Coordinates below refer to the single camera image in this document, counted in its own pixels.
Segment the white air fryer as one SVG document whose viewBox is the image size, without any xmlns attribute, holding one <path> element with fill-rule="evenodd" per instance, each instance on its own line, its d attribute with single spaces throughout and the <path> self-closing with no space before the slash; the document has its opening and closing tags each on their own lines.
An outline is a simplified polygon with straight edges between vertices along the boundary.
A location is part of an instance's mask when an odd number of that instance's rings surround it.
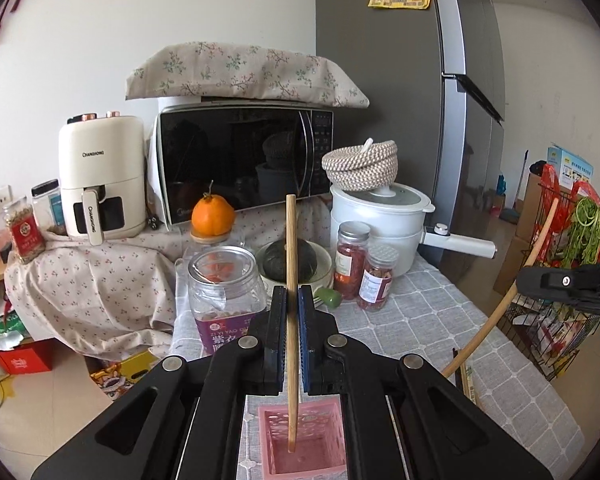
<svg viewBox="0 0 600 480">
<path fill-rule="evenodd" d="M 58 136 L 58 180 L 67 233 L 97 246 L 146 223 L 144 125 L 110 112 L 68 119 Z"/>
</svg>

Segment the pink perforated utensil basket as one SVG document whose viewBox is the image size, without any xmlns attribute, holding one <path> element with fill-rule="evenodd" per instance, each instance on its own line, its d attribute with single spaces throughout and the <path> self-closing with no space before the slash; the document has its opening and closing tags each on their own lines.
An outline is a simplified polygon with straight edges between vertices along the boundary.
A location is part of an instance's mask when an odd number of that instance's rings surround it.
<svg viewBox="0 0 600 480">
<path fill-rule="evenodd" d="M 286 405 L 260 406 L 258 422 L 263 478 L 347 478 L 342 415 L 336 396 L 299 405 L 293 453 L 288 451 Z"/>
</svg>

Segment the red gift box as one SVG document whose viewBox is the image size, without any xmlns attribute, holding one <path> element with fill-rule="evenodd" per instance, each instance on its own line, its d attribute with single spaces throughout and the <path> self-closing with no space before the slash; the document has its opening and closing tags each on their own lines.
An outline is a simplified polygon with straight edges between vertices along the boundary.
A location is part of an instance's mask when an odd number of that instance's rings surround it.
<svg viewBox="0 0 600 480">
<path fill-rule="evenodd" d="M 35 341 L 0 351 L 0 367 L 9 375 L 50 372 L 53 368 L 52 343 L 49 340 Z"/>
</svg>

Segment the clear jar purple label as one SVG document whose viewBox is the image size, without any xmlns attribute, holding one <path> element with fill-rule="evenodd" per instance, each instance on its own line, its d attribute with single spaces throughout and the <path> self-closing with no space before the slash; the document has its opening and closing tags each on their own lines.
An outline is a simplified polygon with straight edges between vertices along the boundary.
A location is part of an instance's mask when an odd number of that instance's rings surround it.
<svg viewBox="0 0 600 480">
<path fill-rule="evenodd" d="M 251 320 L 266 309 L 256 257 L 239 246 L 211 247 L 187 265 L 189 307 L 204 352 L 246 336 Z"/>
</svg>

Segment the yellow lion cardboard box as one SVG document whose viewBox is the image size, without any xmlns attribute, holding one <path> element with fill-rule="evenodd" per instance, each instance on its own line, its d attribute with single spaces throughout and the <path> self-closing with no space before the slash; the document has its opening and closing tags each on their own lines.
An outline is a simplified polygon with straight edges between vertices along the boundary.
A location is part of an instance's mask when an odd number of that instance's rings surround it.
<svg viewBox="0 0 600 480">
<path fill-rule="evenodd" d="M 117 400 L 128 392 L 157 362 L 158 359 L 148 350 L 120 362 L 85 358 L 92 382 L 111 400 Z"/>
</svg>

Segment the black microwave oven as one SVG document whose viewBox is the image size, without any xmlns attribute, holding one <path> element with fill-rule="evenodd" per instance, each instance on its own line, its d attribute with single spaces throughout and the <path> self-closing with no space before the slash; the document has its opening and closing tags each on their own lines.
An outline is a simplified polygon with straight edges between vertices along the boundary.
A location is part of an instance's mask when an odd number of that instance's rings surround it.
<svg viewBox="0 0 600 480">
<path fill-rule="evenodd" d="M 169 106 L 149 143 L 156 215 L 181 226 L 208 192 L 236 210 L 325 194 L 322 158 L 332 144 L 334 113 L 326 108 L 231 100 Z"/>
</svg>

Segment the dark green pumpkin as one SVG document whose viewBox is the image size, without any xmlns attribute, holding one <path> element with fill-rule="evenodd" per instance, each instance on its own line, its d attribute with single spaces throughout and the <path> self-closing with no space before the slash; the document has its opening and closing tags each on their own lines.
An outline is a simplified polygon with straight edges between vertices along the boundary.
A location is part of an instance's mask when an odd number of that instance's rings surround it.
<svg viewBox="0 0 600 480">
<path fill-rule="evenodd" d="M 314 248 L 305 240 L 297 240 L 298 282 L 309 281 L 317 270 L 317 255 Z M 287 276 L 287 249 L 284 240 L 269 244 L 262 257 L 264 275 L 272 281 L 282 282 Z"/>
</svg>

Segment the orange tangerine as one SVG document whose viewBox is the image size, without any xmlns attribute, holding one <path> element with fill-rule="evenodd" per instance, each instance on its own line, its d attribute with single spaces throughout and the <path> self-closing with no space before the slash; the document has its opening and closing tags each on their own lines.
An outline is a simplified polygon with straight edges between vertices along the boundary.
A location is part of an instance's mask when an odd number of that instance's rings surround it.
<svg viewBox="0 0 600 480">
<path fill-rule="evenodd" d="M 234 226 L 236 212 L 221 195 L 212 192 L 213 182 L 208 191 L 196 203 L 190 224 L 192 233 L 198 237 L 216 237 L 228 234 Z"/>
</svg>

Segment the wooden chopstick long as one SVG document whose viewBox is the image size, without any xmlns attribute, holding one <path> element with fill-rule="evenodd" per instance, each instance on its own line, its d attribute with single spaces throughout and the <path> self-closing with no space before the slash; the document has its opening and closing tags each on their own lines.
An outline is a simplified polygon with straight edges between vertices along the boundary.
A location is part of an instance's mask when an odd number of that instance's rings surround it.
<svg viewBox="0 0 600 480">
<path fill-rule="evenodd" d="M 286 196 L 286 373 L 288 401 L 288 452 L 296 452 L 299 415 L 300 344 L 298 329 L 298 236 L 296 196 Z"/>
</svg>

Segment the clear container black lid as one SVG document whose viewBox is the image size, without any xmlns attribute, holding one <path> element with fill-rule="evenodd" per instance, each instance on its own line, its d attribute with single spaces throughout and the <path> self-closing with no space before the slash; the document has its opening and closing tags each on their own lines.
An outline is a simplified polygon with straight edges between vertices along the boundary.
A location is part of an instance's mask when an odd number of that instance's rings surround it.
<svg viewBox="0 0 600 480">
<path fill-rule="evenodd" d="M 31 188 L 34 218 L 42 232 L 66 234 L 61 194 L 57 179 L 35 185 Z"/>
</svg>

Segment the floral cloth drape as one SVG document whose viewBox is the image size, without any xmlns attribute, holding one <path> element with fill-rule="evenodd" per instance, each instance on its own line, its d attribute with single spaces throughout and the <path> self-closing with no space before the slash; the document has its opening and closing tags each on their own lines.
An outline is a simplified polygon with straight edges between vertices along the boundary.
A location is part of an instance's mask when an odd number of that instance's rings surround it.
<svg viewBox="0 0 600 480">
<path fill-rule="evenodd" d="M 145 350 L 162 358 L 176 321 L 175 263 L 203 249 L 187 226 L 98 246 L 52 235 L 31 262 L 9 259 L 5 292 L 34 340 L 107 361 Z"/>
</svg>

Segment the spice jar silver lid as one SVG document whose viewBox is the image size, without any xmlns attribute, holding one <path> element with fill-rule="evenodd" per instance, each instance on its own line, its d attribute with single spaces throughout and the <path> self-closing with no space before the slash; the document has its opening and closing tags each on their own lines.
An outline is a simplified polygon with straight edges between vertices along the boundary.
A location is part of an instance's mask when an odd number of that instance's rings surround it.
<svg viewBox="0 0 600 480">
<path fill-rule="evenodd" d="M 335 250 L 334 287 L 344 300 L 358 294 L 370 240 L 370 226 L 361 221 L 340 223 Z"/>
</svg>

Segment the bamboo chopsticks pair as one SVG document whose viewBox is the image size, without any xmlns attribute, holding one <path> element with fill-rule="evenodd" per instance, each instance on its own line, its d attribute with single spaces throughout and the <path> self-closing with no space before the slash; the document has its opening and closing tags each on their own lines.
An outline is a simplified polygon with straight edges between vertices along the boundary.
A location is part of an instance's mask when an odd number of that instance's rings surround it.
<svg viewBox="0 0 600 480">
<path fill-rule="evenodd" d="M 474 378 L 472 378 L 472 369 L 466 363 L 460 364 L 458 369 L 454 372 L 454 380 L 457 389 L 471 400 L 475 405 L 479 405 L 478 393 L 474 384 Z"/>
</svg>

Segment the white electric cooking pot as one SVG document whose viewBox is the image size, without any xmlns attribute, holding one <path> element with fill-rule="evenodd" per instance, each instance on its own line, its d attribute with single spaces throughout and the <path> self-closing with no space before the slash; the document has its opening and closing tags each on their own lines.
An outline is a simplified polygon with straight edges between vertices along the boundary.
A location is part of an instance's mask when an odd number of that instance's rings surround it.
<svg viewBox="0 0 600 480">
<path fill-rule="evenodd" d="M 330 248 L 336 248 L 341 223 L 363 222 L 370 227 L 372 243 L 398 251 L 396 275 L 411 270 L 419 247 L 425 248 L 425 258 L 432 264 L 438 264 L 445 252 L 489 259 L 496 254 L 490 240 L 454 234 L 444 223 L 427 226 L 427 216 L 436 206 L 427 195 L 408 185 L 393 183 L 371 191 L 343 191 L 332 185 L 330 194 Z"/>
</svg>

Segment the spice jar white lid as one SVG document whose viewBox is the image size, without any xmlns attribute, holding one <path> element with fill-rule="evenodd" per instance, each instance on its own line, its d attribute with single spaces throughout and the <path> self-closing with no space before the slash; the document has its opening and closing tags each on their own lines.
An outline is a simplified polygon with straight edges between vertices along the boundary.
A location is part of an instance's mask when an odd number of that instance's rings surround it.
<svg viewBox="0 0 600 480">
<path fill-rule="evenodd" d="M 399 252 L 396 248 L 386 244 L 370 245 L 356 297 L 356 303 L 361 309 L 377 311 L 384 306 L 398 260 Z"/>
</svg>

